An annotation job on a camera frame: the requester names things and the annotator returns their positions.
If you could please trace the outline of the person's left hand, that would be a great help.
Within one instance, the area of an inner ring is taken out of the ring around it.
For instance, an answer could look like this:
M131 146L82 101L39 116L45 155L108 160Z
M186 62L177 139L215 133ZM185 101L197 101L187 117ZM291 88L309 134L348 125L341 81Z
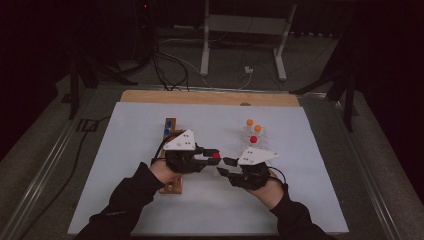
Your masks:
M178 177L178 174L172 171L163 160L155 161L150 167L149 170L154 174L154 176L163 184L169 183L175 177Z

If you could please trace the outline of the black stand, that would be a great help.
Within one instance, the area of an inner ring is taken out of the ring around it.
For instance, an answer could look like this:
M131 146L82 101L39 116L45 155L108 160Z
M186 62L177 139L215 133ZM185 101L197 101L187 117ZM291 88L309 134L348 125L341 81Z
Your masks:
M330 89L326 93L326 99L328 101L339 101L342 96L345 96L343 123L352 132L351 118L353 115L356 84L355 74L358 68L358 54L355 50L355 43L351 40L349 34L344 33L339 39L319 79L300 89L291 90L290 94L304 95L319 86L332 82Z
M106 68L86 53L71 53L69 57L69 69L70 119L73 119L76 116L80 107L79 80L82 80L86 88L96 88L99 84L99 80L95 74L96 70L99 70L101 73L105 73L107 76L119 83L122 83L123 85L135 85L135 82L129 81L118 73Z

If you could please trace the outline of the wooden test tube rack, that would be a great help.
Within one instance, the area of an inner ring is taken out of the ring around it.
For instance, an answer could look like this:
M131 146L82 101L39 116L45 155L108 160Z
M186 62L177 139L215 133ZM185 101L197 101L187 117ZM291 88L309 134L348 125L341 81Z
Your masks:
M166 128L166 122L171 121L173 123L172 128ZM171 134L169 136L165 136L163 133L163 138L167 141L172 140L177 134L182 133L182 130L176 128L176 119L175 118L167 118L164 124L164 130L170 129ZM175 177L169 183L167 183L162 189L159 190L160 194L181 194L182 193L183 180L181 177Z

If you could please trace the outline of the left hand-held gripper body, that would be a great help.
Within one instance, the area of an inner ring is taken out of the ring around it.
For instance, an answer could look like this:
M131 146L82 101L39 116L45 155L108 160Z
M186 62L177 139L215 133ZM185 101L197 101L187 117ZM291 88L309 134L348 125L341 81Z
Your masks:
M166 165L173 172L181 174L201 172L207 165L205 160L195 158L196 155L203 154L205 149L197 145L192 130L173 135L162 150Z

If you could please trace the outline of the dark equipment with red light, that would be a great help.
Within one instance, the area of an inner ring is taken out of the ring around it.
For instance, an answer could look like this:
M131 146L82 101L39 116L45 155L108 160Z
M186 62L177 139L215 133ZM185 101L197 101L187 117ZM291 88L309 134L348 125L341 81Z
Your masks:
M155 28L150 0L132 0L135 10L136 36L134 56L139 62L150 59L155 45Z

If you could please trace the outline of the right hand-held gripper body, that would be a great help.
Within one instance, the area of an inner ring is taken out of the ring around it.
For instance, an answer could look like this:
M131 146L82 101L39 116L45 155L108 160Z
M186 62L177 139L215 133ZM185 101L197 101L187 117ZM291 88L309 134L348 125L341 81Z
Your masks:
M238 165L242 171L232 173L233 177L229 179L232 186L247 190L257 190L263 187L271 178L267 161L275 159L278 153L269 150L248 147L237 158Z

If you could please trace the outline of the person's right hand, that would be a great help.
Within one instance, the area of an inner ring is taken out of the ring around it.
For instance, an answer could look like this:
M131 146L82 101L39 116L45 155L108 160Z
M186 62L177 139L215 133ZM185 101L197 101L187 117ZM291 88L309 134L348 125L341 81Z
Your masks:
M268 209L273 209L283 198L284 190L277 175L272 170L269 173L271 179L263 187L257 190L248 190L248 193L255 196Z

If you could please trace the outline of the clear plastic tube rack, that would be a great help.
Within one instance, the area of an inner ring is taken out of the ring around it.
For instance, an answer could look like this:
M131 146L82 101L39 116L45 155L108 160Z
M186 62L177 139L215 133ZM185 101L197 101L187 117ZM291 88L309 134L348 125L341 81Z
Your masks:
M246 128L244 128L243 130L242 130L242 133L241 133L241 142L242 142L242 145L244 146L244 147L250 147L249 146L249 139L250 139L250 137L252 136L252 135L254 135L254 130L253 130L253 134L249 137L249 136L247 136L247 134L246 134ZM267 136L266 136L266 134L265 133L263 133L262 132L262 139L259 141L259 142L257 142L257 147L256 148L258 148L258 149L262 149L262 150L268 150L269 149L269 146L268 146L268 138L267 138Z

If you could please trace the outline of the pale blue table mat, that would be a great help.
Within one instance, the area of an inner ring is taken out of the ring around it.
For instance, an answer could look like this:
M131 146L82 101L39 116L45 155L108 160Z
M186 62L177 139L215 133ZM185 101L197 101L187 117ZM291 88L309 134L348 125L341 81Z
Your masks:
M125 178L140 163L149 163L162 141L166 118L179 129L191 129L198 145L237 158L248 119L267 132L268 149L278 153L271 166L282 171L292 200L307 206L325 232L348 232L335 190L301 107L195 104L116 104L69 226L77 234L99 213ZM206 167L184 176L183 190L157 194L141 213L136 236L273 235L276 218L255 197L232 186L217 170Z

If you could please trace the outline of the silver metal rail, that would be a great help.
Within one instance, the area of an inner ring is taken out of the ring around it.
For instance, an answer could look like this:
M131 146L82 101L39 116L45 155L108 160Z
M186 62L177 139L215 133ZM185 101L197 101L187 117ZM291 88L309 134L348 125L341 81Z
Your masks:
M353 155L353 163L361 177L387 240L402 240L400 232L393 221L386 202L383 199L373 174L367 164L365 156L361 152L360 146L358 145L354 134L350 132L344 124L344 112L341 104L339 102L331 102L330 106L347 141L348 148Z
M80 109L75 117L66 122L60 129L60 135L55 139L54 145L50 148L48 155L44 158L41 165L34 173L33 178L29 182L22 197L17 202L16 207L11 213L8 221L3 228L0 229L0 240L18 240L21 231L32 212L38 198L53 173L63 151L66 149L68 142L76 129L78 118L90 103L95 90L86 90L82 95Z

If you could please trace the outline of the grey metal stand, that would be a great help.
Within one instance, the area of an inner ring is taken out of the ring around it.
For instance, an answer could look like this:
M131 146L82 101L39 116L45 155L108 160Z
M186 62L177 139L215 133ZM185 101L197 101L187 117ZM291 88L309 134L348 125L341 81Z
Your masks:
M281 41L278 47L273 49L273 57L277 70L278 79L285 81L287 73L283 63L282 53L288 39L291 24L297 9L296 4L291 4L285 18L248 17L233 15L221 15L210 13L210 0L205 0L204 7L204 30L203 50L200 65L200 75L207 76L209 70L209 33L211 31L225 33L253 33L266 35L279 35Z

